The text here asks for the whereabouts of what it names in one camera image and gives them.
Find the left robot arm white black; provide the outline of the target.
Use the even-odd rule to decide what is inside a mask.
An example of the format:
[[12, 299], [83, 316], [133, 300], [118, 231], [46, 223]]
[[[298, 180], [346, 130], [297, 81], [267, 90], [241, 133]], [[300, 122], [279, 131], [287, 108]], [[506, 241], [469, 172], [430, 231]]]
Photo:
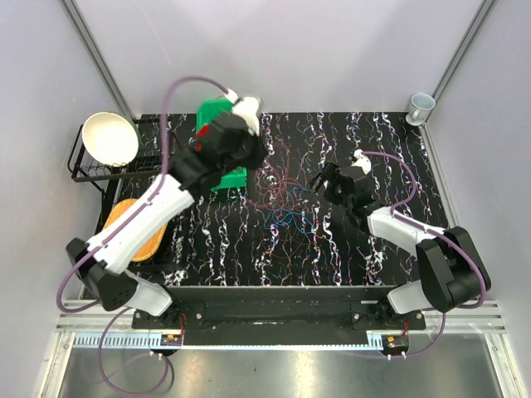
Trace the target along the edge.
[[110, 227], [87, 241], [72, 239], [66, 246], [72, 268], [106, 311], [130, 307], [149, 313], [161, 328], [179, 317], [173, 297], [160, 284], [149, 282], [128, 267], [139, 249], [167, 222], [218, 186], [224, 175], [261, 166], [266, 149], [256, 112], [233, 110], [220, 114], [187, 149], [173, 155], [149, 189]]

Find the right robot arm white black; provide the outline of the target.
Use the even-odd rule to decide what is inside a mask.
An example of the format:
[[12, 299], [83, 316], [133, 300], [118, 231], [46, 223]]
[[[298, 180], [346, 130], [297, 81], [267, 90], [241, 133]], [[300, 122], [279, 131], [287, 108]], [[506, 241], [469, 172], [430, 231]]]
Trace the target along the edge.
[[481, 305], [492, 283], [470, 233], [455, 226], [430, 226], [384, 206], [373, 196], [370, 168], [353, 164], [340, 167], [327, 162], [309, 181], [313, 192], [343, 209], [357, 230], [386, 240], [414, 256], [420, 279], [390, 290], [377, 307], [385, 328], [396, 328], [407, 313], [433, 308], [447, 313]]

